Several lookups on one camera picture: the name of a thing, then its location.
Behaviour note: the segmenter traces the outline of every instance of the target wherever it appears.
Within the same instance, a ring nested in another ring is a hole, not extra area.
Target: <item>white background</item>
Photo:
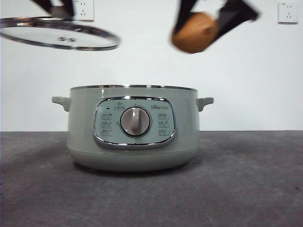
[[[303,4],[297,25],[277,23],[277,0],[252,0],[246,22],[205,52],[169,43],[178,0],[95,0],[92,26],[122,38],[108,52],[76,52],[1,40],[1,130],[65,131],[68,113],[51,103],[74,86],[155,84],[194,87],[215,104],[201,130],[303,130]],[[217,16],[222,0],[195,10]],[[2,0],[1,17],[46,15],[30,0]]]

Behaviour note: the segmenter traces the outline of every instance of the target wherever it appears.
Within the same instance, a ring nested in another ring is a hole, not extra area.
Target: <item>wall outlet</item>
[[[75,20],[94,21],[94,0],[72,0]]]
[[[299,22],[299,3],[280,2],[278,5],[278,23],[296,24]]]

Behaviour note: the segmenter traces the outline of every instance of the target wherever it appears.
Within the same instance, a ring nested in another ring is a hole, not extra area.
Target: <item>cooker handle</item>
[[[197,98],[198,111],[201,112],[204,106],[214,103],[214,98]]]
[[[64,110],[67,112],[70,110],[71,98],[54,96],[54,97],[52,97],[52,102],[62,105]]]

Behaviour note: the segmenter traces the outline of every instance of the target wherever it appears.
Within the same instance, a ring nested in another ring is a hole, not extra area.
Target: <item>glass lid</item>
[[[38,46],[107,51],[120,44],[120,39],[108,31],[53,17],[4,18],[0,25],[2,37]]]

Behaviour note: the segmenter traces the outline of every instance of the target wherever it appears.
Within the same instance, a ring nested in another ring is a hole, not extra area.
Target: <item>metal rim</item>
[[[116,49],[120,44],[120,39],[105,30],[101,30],[99,28],[84,26],[74,23],[73,21],[69,21],[66,19],[59,19],[53,17],[11,17],[11,18],[3,18],[0,20],[0,27],[43,27],[43,28],[54,28],[54,29],[62,29],[69,30],[74,32],[87,33],[91,35],[100,36],[105,39],[109,39],[115,42],[115,45],[112,46],[103,46],[103,47],[83,47],[83,46],[65,46],[65,45],[57,45],[57,44],[46,44],[37,41],[31,41],[27,39],[17,38],[11,35],[4,34],[0,32],[2,37],[5,37],[10,40],[14,40],[20,43],[31,44],[36,46],[46,46],[57,49],[66,49],[66,50],[78,50],[78,51],[108,51]]]
[[[72,87],[72,90],[78,89],[88,89],[88,88],[109,88],[109,87],[123,87],[123,88],[165,88],[165,89],[179,89],[179,90],[188,90],[188,91],[198,91],[197,89],[190,88],[190,87],[175,87],[175,86],[164,86],[164,85],[91,85],[91,86],[79,86],[79,87]]]

